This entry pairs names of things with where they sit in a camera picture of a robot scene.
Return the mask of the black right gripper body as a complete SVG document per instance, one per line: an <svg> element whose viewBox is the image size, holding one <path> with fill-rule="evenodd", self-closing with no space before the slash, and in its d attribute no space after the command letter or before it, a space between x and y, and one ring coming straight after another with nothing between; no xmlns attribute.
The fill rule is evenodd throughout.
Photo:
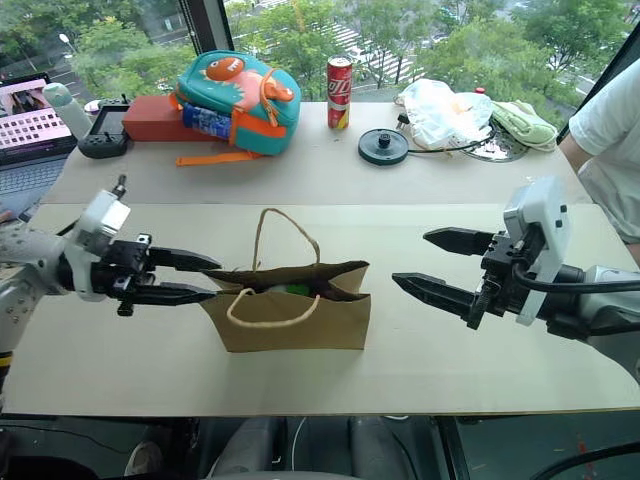
<svg viewBox="0 0 640 480"><path fill-rule="evenodd" d="M469 328L477 330L485 313L502 317L506 312L522 311L529 289L514 278L513 267L527 272L544 246L545 237L537 225L529 226L519 240L510 238L506 231L473 231L472 254L482 256L484 274L467 316Z"/></svg>

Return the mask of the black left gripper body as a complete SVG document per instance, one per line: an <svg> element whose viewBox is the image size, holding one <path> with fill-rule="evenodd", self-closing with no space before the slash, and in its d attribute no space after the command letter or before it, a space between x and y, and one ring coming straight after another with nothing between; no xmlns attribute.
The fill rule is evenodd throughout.
<svg viewBox="0 0 640 480"><path fill-rule="evenodd" d="M120 302L119 316L132 316L139 288L153 285L155 265L150 260L150 234L140 233L133 241L116 240L99 262L92 264L92 289Z"/></svg>

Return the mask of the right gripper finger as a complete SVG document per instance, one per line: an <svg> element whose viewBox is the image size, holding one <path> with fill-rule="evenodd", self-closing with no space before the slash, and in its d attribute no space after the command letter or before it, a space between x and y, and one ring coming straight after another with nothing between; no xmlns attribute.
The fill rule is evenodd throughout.
<svg viewBox="0 0 640 480"><path fill-rule="evenodd" d="M494 233L460 227L444 227L426 232L423 239L447 251L465 256L483 256Z"/></svg>
<svg viewBox="0 0 640 480"><path fill-rule="evenodd" d="M471 322L473 292L448 285L444 280L422 273L392 273L392 280L420 302Z"/></svg>

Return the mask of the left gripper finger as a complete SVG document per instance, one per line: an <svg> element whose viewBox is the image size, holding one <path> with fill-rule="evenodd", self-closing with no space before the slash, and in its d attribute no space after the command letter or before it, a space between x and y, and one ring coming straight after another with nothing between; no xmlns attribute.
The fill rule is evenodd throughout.
<svg viewBox="0 0 640 480"><path fill-rule="evenodd" d="M175 248L150 247L148 257L154 266L170 267L177 271L200 272L222 268L222 265L211 257Z"/></svg>
<svg viewBox="0 0 640 480"><path fill-rule="evenodd" d="M134 305L179 306L200 303L216 296L216 291L194 285L162 282L136 286L129 294L129 302Z"/></svg>

